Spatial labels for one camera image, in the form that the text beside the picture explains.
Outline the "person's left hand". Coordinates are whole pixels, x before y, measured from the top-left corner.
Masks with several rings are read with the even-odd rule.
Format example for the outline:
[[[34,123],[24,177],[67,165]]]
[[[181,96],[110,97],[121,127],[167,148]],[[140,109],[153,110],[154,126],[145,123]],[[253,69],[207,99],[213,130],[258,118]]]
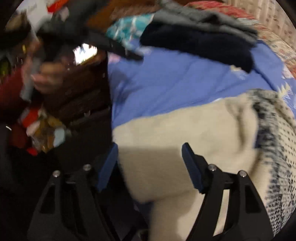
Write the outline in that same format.
[[[31,42],[27,50],[24,64],[21,68],[21,76],[23,86],[25,86],[29,80],[32,80],[36,90],[48,94],[62,85],[69,61],[66,57],[61,57],[56,62],[45,62],[40,66],[38,73],[31,74],[33,57],[41,46],[42,44],[37,40]]]

